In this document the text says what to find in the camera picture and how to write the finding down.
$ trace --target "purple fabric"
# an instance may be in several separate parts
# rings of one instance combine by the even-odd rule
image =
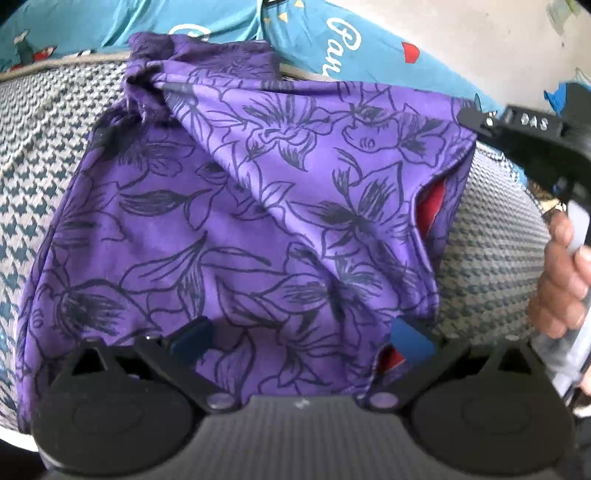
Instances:
[[[136,34],[110,108],[26,285],[21,428],[82,338],[124,345],[197,316],[196,371],[252,394],[366,390],[394,316],[435,318],[441,256],[472,158],[464,100],[286,82],[260,42]],[[417,195],[447,176],[425,244]]]

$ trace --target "teal fabric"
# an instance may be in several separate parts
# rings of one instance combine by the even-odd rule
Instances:
[[[24,43],[14,38],[25,30]],[[411,42],[324,0],[28,0],[0,27],[0,70],[17,50],[56,46],[53,56],[126,47],[139,31],[223,43],[268,40],[284,61],[334,79],[364,80],[499,105]]]

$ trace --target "fabric fold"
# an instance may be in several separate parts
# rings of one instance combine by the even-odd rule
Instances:
[[[125,100],[96,125],[23,295],[21,429],[82,339],[125,345],[200,315],[215,338],[195,370],[242,401],[365,391],[391,319],[436,317],[468,102],[284,81],[265,42],[130,43]]]

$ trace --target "screw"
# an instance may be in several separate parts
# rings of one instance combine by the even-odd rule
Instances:
[[[398,404],[398,397],[393,393],[379,392],[373,394],[369,398],[369,404],[373,408],[380,408],[382,410],[386,408],[394,408]]]
[[[212,410],[228,410],[235,403],[234,397],[224,392],[214,393],[207,398],[207,406]]]

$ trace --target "black device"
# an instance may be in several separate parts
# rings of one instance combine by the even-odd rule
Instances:
[[[580,104],[571,111],[467,108],[458,120],[590,212],[591,121]],[[357,397],[240,405],[191,368],[209,324],[73,352],[33,417],[45,480],[582,478],[573,416],[525,342],[445,343]]]

